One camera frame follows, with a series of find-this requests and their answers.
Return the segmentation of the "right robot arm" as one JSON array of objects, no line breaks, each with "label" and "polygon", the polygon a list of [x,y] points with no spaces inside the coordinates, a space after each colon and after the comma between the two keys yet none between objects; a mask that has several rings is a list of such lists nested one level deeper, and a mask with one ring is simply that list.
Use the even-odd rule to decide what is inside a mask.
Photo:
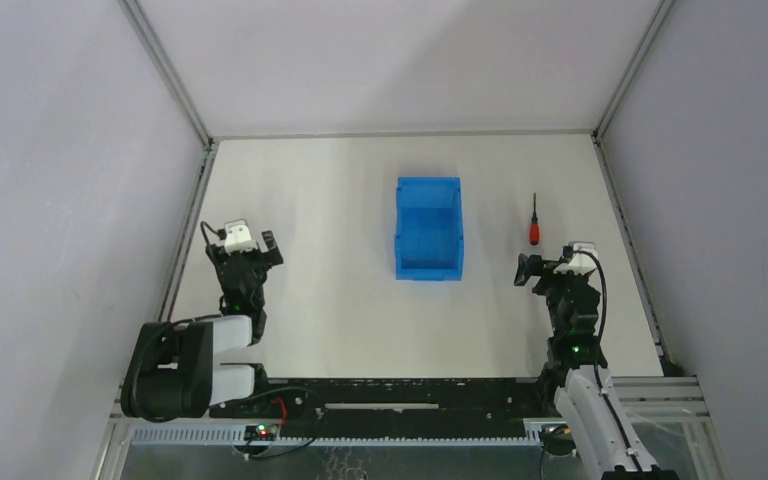
[{"label": "right robot arm", "polygon": [[567,245],[557,260],[520,254],[514,283],[537,282],[552,334],[538,377],[560,414],[591,479],[675,479],[658,464],[635,431],[615,391],[602,348],[608,289],[592,248]]}]

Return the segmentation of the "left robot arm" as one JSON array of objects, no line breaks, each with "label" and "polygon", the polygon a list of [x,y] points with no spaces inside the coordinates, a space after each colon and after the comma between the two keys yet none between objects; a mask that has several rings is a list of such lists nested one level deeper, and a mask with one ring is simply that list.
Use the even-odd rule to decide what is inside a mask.
[{"label": "left robot arm", "polygon": [[272,231],[262,238],[228,226],[220,242],[207,244],[222,291],[218,313],[141,327],[121,387],[125,416],[154,423],[198,418],[254,394],[257,366],[224,364],[219,357],[263,338],[264,285],[283,256]]}]

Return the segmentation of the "red handled screwdriver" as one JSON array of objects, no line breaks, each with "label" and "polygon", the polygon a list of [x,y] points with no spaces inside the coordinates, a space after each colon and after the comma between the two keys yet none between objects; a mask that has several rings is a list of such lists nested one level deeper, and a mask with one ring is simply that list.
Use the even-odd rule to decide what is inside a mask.
[{"label": "red handled screwdriver", "polygon": [[537,246],[540,243],[540,225],[539,217],[537,213],[537,194],[532,194],[532,214],[528,235],[529,243],[532,246]]}]

